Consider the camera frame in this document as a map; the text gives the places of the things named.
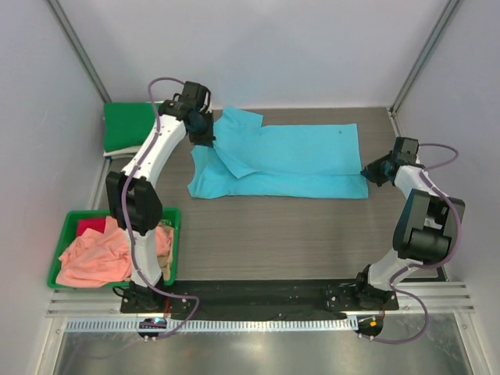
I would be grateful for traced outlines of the light blue t shirt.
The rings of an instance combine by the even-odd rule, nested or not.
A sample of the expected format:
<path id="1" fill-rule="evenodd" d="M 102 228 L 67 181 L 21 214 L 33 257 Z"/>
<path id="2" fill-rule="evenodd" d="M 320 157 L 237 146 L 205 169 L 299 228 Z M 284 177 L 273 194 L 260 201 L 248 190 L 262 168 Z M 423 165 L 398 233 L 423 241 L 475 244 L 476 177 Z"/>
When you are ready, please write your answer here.
<path id="1" fill-rule="evenodd" d="M 354 123 L 265 125 L 257 113 L 226 107 L 214 134 L 211 148 L 191 152 L 193 198 L 369 196 Z"/>

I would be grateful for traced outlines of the green plastic bin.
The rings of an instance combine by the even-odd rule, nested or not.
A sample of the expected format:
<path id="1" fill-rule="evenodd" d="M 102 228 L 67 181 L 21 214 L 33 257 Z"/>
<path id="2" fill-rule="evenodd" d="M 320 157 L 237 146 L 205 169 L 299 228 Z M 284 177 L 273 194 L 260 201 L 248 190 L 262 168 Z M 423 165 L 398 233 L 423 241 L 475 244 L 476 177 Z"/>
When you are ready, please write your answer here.
<path id="1" fill-rule="evenodd" d="M 57 284 L 55 282 L 56 274 L 60 270 L 59 256 L 62 252 L 73 242 L 76 238 L 77 224 L 79 220 L 91 217 L 106 217 L 109 216 L 107 210 L 86 210 L 86 211 L 71 211 L 66 215 L 65 221 L 62 225 L 62 229 L 59 235 L 58 243 L 55 247 L 55 254 L 53 256 L 52 264 L 50 265 L 48 271 L 47 285 L 51 289 L 57 288 L 70 288 L 63 285 Z M 176 208 L 164 209 L 162 214 L 162 219 L 160 223 L 163 222 L 171 226 L 175 230 L 174 240 L 173 240 L 173 264 L 172 273 L 170 279 L 165 281 L 165 284 L 171 285 L 175 280 L 177 271 L 177 253 L 179 247 L 179 236 L 180 236 L 180 210 Z M 108 283 L 100 288 L 104 287 L 126 287 L 128 281 L 112 282 Z"/>

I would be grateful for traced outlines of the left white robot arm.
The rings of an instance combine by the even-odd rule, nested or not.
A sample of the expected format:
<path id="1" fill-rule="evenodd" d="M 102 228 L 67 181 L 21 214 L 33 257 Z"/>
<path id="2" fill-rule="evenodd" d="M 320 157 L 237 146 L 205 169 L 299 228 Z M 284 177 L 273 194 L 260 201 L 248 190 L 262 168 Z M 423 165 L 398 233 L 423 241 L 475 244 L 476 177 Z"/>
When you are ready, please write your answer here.
<path id="1" fill-rule="evenodd" d="M 182 90 L 162 104 L 152 102 L 152 129 L 132 160 L 105 179 L 111 216 L 128 236 L 132 273 L 121 293 L 123 313 L 158 312 L 166 302 L 163 272 L 157 259 L 156 228 L 163 206 L 155 186 L 173 150 L 184 138 L 211 147 L 213 111 L 211 91 L 185 81 Z"/>

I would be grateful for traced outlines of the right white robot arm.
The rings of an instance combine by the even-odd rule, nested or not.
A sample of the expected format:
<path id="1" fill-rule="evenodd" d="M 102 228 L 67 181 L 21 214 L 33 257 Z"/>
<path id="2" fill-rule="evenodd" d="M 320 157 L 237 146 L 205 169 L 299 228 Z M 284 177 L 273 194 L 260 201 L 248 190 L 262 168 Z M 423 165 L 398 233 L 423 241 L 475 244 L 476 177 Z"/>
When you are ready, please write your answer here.
<path id="1" fill-rule="evenodd" d="M 419 160 L 421 146 L 414 138 L 397 137 L 386 156 L 361 172 L 379 187 L 390 182 L 405 197 L 391 250 L 355 279 L 352 300 L 361 309 L 388 304 L 395 286 L 415 271 L 446 264 L 461 239 L 465 202 L 448 196 L 430 179 Z"/>

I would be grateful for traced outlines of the folded green t shirt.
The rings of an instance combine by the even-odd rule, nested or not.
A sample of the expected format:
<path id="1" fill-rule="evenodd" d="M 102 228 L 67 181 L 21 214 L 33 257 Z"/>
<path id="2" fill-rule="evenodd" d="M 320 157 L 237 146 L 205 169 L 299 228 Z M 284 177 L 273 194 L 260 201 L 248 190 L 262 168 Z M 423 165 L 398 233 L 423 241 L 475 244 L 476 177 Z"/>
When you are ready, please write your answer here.
<path id="1" fill-rule="evenodd" d="M 112 102 L 103 106 L 104 152 L 142 146 L 151 132 L 155 114 L 150 102 Z"/>

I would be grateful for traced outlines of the folded cream t shirt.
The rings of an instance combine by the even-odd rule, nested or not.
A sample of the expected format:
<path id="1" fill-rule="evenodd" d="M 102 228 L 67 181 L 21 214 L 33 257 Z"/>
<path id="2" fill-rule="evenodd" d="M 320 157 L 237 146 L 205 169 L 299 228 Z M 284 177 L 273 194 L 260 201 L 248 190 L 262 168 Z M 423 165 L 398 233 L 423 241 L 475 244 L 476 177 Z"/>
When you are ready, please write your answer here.
<path id="1" fill-rule="evenodd" d="M 140 146 L 131 146 L 127 148 L 117 149 L 111 152 L 104 152 L 103 155 L 117 155 L 117 154 L 136 154 L 140 150 Z"/>

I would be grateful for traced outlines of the folded grey blue t shirt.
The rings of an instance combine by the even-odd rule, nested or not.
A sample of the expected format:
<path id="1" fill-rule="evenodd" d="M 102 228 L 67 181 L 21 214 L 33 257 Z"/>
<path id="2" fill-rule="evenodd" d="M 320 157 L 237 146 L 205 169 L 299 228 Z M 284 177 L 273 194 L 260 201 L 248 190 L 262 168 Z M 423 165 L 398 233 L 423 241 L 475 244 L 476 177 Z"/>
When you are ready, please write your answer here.
<path id="1" fill-rule="evenodd" d="M 117 155 L 104 155 L 106 159 L 114 160 L 114 159 L 126 159 L 134 157 L 134 154 L 117 154 Z"/>

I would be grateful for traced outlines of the red t shirt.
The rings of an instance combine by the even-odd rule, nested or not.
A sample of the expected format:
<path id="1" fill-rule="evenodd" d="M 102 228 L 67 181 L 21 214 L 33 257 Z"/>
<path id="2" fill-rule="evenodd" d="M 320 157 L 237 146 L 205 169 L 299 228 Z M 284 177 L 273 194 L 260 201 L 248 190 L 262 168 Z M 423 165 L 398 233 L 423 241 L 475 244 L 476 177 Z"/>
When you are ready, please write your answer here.
<path id="1" fill-rule="evenodd" d="M 78 221 L 76 236 L 82 236 L 86 230 L 93 230 L 99 233 L 105 231 L 106 218 L 105 217 L 91 217 L 84 218 Z"/>

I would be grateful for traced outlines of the beige t shirt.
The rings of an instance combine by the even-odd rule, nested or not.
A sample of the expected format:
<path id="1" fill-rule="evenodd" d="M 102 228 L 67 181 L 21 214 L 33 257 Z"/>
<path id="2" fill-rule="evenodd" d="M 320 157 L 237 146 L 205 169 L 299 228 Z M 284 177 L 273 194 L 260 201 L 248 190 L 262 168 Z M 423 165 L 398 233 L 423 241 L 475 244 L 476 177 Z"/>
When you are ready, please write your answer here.
<path id="1" fill-rule="evenodd" d="M 173 240 L 175 230 L 161 222 L 156 228 L 156 254 L 164 281 L 170 279 L 173 264 Z"/>

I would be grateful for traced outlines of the salmon pink t shirt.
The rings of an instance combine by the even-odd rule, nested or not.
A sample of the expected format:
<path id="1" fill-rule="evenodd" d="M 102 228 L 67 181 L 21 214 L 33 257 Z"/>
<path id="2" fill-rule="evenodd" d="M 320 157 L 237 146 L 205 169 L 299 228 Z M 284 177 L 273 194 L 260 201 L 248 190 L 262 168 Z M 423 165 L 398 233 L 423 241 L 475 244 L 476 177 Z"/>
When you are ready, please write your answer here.
<path id="1" fill-rule="evenodd" d="M 116 219 L 105 218 L 103 233 L 86 230 L 59 256 L 57 284 L 71 288 L 100 288 L 108 283 L 130 280 L 133 265 L 129 238 Z"/>

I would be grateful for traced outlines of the right aluminium frame post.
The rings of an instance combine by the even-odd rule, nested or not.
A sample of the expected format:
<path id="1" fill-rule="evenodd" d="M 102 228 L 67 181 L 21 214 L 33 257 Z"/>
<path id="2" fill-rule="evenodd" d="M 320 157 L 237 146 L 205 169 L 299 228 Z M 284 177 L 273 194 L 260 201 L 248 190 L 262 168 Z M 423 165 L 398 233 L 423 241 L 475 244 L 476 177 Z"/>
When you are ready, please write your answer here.
<path id="1" fill-rule="evenodd" d="M 388 109 L 391 117 L 396 117 L 413 85 L 416 83 L 420 74 L 423 72 L 432 54 L 445 35 L 446 29 L 451 24 L 453 18 L 459 11 L 462 4 L 463 0 L 448 0 L 445 2 L 444 8 L 439 13 L 438 18 L 434 23 L 426 41 L 424 42 L 423 47 L 421 48 L 415 62 L 413 63 L 412 68 L 410 69 L 401 89 L 399 90 L 393 104 Z"/>

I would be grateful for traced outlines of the aluminium frame post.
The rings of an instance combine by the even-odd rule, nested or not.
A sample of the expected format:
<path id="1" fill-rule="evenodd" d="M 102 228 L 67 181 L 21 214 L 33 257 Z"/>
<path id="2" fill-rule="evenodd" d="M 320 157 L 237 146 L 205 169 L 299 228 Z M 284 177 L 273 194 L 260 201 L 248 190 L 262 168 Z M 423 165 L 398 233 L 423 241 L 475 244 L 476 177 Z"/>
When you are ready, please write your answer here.
<path id="1" fill-rule="evenodd" d="M 445 2 L 444 8 L 439 13 L 438 18 L 434 23 L 426 41 L 424 42 L 423 47 L 421 48 L 415 62 L 413 63 L 412 68 L 410 69 L 401 89 L 399 90 L 393 104 L 388 109 L 391 117 L 396 117 L 413 85 L 416 83 L 420 74 L 423 72 L 432 54 L 445 35 L 446 29 L 451 24 L 453 18 L 459 11 L 462 4 L 463 0 L 448 0 Z"/>
<path id="2" fill-rule="evenodd" d="M 104 103 L 110 103 L 113 100 L 109 95 L 107 89 L 105 88 L 104 83 L 102 82 L 101 77 L 98 74 L 98 71 L 95 69 L 93 62 L 89 54 L 87 53 L 83 43 L 75 31 L 70 18 L 66 15 L 62 4 L 58 0 L 46 0 L 46 5 L 50 9 L 52 15 L 55 18 L 56 23 L 61 29 L 63 35 L 68 41 L 74 55 L 77 57 L 77 60 L 81 64 L 84 72 L 87 74 L 89 81 L 92 86 L 98 93 L 99 97 Z"/>

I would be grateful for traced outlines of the left aluminium frame post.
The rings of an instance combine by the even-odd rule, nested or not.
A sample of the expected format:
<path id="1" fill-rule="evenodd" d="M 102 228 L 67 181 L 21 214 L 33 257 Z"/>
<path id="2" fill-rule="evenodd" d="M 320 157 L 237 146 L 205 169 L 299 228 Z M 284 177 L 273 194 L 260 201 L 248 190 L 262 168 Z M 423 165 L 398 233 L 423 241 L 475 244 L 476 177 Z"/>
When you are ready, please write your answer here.
<path id="1" fill-rule="evenodd" d="M 77 60 L 81 64 L 84 72 L 87 74 L 89 81 L 92 86 L 98 93 L 99 97 L 104 103 L 110 103 L 113 100 L 109 95 L 107 89 L 105 88 L 104 83 L 102 82 L 101 77 L 98 74 L 98 71 L 95 69 L 93 62 L 89 54 L 87 53 L 83 43 L 75 31 L 70 18 L 66 15 L 62 4 L 58 0 L 46 0 L 46 5 L 50 9 L 52 15 L 55 18 L 56 23 L 61 29 L 63 35 L 68 41 L 74 55 L 77 57 Z"/>

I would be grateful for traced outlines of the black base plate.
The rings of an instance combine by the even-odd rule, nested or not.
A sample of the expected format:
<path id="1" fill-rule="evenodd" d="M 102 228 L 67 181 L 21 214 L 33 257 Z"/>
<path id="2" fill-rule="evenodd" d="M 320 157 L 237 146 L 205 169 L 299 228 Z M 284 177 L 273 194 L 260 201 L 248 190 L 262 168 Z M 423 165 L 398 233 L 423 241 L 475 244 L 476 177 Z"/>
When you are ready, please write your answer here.
<path id="1" fill-rule="evenodd" d="M 165 313 L 183 320 L 305 321 L 340 320 L 354 311 L 396 311 L 394 292 L 360 294 L 354 280 L 182 280 L 166 288 L 180 298 L 114 287 L 122 313 Z"/>

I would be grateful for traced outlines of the aluminium rail front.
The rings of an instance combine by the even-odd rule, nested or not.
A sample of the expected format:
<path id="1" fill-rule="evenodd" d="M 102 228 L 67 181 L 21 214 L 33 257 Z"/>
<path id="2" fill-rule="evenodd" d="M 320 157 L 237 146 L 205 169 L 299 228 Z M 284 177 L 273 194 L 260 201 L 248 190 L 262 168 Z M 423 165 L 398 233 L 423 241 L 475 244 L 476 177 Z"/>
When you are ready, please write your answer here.
<path id="1" fill-rule="evenodd" d="M 420 314 L 420 301 L 432 313 L 475 313 L 473 301 L 463 282 L 424 282 L 398 285 L 398 309 L 387 315 Z M 121 299 L 111 291 L 56 290 L 50 298 L 47 317 L 114 317 L 120 315 Z"/>

